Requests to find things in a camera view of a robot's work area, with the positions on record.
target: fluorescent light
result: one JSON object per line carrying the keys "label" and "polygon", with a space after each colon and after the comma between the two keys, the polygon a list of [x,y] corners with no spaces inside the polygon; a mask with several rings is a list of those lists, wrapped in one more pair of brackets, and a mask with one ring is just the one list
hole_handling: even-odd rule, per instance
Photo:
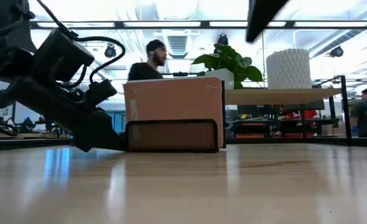
{"label": "fluorescent light", "polygon": [[124,27],[200,27],[200,22],[124,22]]}
{"label": "fluorescent light", "polygon": [[56,25],[56,23],[54,22],[39,22],[37,23],[37,25],[39,27],[44,27],[44,28],[57,28],[58,25]]}
{"label": "fluorescent light", "polygon": [[67,27],[114,27],[113,22],[68,22],[63,24]]}
{"label": "fluorescent light", "polygon": [[232,22],[210,22],[211,27],[246,27],[247,22],[239,22],[239,21],[232,21]]}
{"label": "fluorescent light", "polygon": [[367,22],[295,22],[295,27],[366,27]]}
{"label": "fluorescent light", "polygon": [[[66,27],[70,28],[91,28],[91,27],[114,27],[113,22],[62,22]],[[56,28],[58,25],[54,22],[39,22],[39,27]]]}
{"label": "fluorescent light", "polygon": [[286,22],[270,22],[268,24],[268,27],[284,27],[286,25]]}

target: green leaves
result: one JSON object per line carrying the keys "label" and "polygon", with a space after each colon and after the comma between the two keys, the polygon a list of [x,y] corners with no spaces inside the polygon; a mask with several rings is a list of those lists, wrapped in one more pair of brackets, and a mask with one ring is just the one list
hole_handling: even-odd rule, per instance
{"label": "green leaves", "polygon": [[263,81],[261,71],[258,70],[258,68],[251,65],[244,68],[242,66],[236,66],[235,69],[233,70],[233,73],[237,75],[240,80],[244,78],[242,82],[245,81],[245,79],[247,78],[253,82]]}
{"label": "green leaves", "polygon": [[218,57],[217,55],[203,54],[203,55],[197,57],[192,62],[192,65],[204,63],[204,67],[206,67],[208,69],[216,70],[219,61],[220,61],[220,57]]}
{"label": "green leaves", "polygon": [[[262,73],[258,68],[252,66],[250,57],[242,57],[231,46],[214,45],[219,54],[204,54],[196,58],[192,65],[204,63],[209,70],[226,68],[234,74],[235,89],[243,88],[241,82],[249,79],[253,82],[263,81]],[[205,72],[200,72],[197,76],[204,76]]]}

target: white textured vase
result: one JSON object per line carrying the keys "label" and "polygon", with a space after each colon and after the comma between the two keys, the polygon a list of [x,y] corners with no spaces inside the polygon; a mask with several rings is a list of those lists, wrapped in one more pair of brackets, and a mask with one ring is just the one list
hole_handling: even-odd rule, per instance
{"label": "white textured vase", "polygon": [[312,88],[308,50],[275,52],[266,59],[266,70],[269,89]]}
{"label": "white textured vase", "polygon": [[206,76],[218,77],[220,80],[225,81],[225,89],[233,90],[235,86],[235,77],[231,71],[226,68],[221,68],[214,71],[208,71],[205,74]]}

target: mesh file organizer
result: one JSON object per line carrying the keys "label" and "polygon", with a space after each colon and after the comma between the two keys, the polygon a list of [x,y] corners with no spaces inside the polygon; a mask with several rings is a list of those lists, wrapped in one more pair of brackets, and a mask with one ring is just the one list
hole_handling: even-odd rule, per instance
{"label": "mesh file organizer", "polygon": [[218,152],[218,130],[212,119],[130,121],[129,152]]}

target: wooden table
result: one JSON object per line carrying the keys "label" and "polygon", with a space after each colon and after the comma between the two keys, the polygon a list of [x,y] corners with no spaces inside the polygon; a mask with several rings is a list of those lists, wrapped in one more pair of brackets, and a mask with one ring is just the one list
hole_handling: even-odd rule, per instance
{"label": "wooden table", "polygon": [[0,151],[0,223],[367,223],[367,147]]}
{"label": "wooden table", "polygon": [[226,105],[301,105],[341,93],[339,88],[225,90]]}

